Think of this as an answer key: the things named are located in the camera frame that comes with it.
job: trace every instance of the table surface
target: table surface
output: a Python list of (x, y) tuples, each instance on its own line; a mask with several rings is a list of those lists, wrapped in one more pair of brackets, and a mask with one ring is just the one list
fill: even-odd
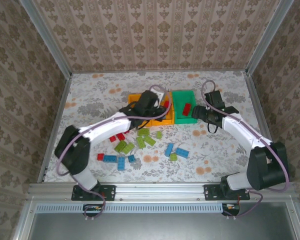
[[(106, 119), (128, 104), (129, 94), (142, 93), (153, 84), (169, 91), (193, 90), (196, 103), (203, 105), (202, 83), (213, 80), (225, 105), (238, 109), (259, 132), (244, 74), (242, 71), (73, 74), (53, 150), (67, 126), (84, 127)], [(205, 90), (211, 91), (212, 86), (207, 85)], [(161, 140), (156, 139), (156, 131), (162, 132)], [(127, 141), (136, 146), (131, 152), (136, 162), (128, 163), (126, 158), (124, 171), (118, 171), (116, 163), (97, 161), (98, 153), (118, 155), (114, 150), (118, 140), (111, 143), (106, 139), (91, 149), (88, 167), (100, 182), (172, 183), (216, 182), (222, 176), (244, 171), (248, 164), (246, 151), (236, 139), (223, 129), (215, 134), (208, 133), (207, 124), (200, 120), (196, 124), (153, 126), (150, 136), (156, 144), (153, 147), (146, 144), (146, 148), (139, 149), (136, 130), (125, 135)], [(168, 143), (174, 143), (172, 152), (177, 147), (189, 151), (188, 159), (178, 156), (177, 161), (170, 161), (165, 156)], [(70, 175), (57, 175), (56, 162), (52, 154), (44, 181), (73, 182)]]

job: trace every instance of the plastic container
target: plastic container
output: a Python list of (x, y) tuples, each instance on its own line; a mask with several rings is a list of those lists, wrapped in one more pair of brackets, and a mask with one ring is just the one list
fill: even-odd
[[(128, 96), (128, 104), (132, 103), (132, 102), (136, 102), (139, 100), (141, 94), (130, 94)], [(169, 98), (168, 96), (165, 96), (165, 99), (161, 101), (161, 105), (163, 106), (165, 104), (165, 101), (168, 101)], [(172, 99), (172, 104), (170, 107), (170, 110), (168, 111), (168, 113), (165, 116), (165, 119), (163, 119), (162, 121), (156, 121), (156, 120), (150, 120), (150, 122), (145, 125), (146, 127), (151, 127), (151, 126), (162, 126), (162, 125), (173, 125), (175, 124), (175, 108), (174, 108), (174, 101)]]
[[(194, 91), (173, 91), (173, 106), (174, 106), (174, 124), (196, 124), (197, 119), (191, 117), (192, 111), (196, 104)], [(191, 110), (188, 116), (184, 116), (185, 105), (191, 104)]]

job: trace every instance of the gray floor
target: gray floor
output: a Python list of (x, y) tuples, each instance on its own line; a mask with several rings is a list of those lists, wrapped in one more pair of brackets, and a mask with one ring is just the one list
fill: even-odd
[(263, 203), (242, 218), (220, 213), (37, 214), (31, 240), (294, 240), (284, 203)]

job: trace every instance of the blue lego brick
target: blue lego brick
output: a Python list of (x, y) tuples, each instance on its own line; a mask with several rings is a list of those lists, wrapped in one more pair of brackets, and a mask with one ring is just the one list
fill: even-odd
[(129, 159), (129, 163), (134, 163), (136, 161), (135, 155), (128, 156), (128, 159)]
[(105, 163), (116, 163), (117, 162), (117, 156), (115, 156), (115, 155), (104, 155), (103, 161)]
[(125, 170), (125, 157), (120, 156), (118, 157), (118, 171)]
[(165, 150), (165, 156), (166, 157), (170, 157), (170, 154), (171, 154), (171, 151), (172, 151), (172, 148), (174, 147), (174, 144), (173, 143), (169, 143), (168, 144), (168, 147), (167, 149)]
[(186, 150), (184, 150), (182, 148), (179, 148), (179, 147), (176, 148), (175, 153), (177, 155), (179, 155), (180, 157), (183, 157), (185, 159), (188, 158), (188, 155), (189, 155), (188, 151), (186, 151)]

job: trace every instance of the metal bracket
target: metal bracket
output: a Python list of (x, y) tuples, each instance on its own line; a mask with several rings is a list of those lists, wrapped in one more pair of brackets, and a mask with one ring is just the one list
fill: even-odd
[[(99, 187), (98, 193), (101, 194), (106, 201), (114, 201), (116, 197), (116, 185), (101, 185)], [(82, 190), (81, 187), (79, 187), (78, 185), (73, 186), (71, 200), (102, 201), (102, 199), (99, 196)]]
[[(220, 184), (206, 184), (203, 185), (204, 197), (206, 201), (228, 201), (228, 200), (238, 200), (238, 196), (226, 198), (222, 193)], [(249, 192), (246, 193), (245, 189), (240, 189), (236, 191), (240, 197), (240, 200), (250, 200)]]

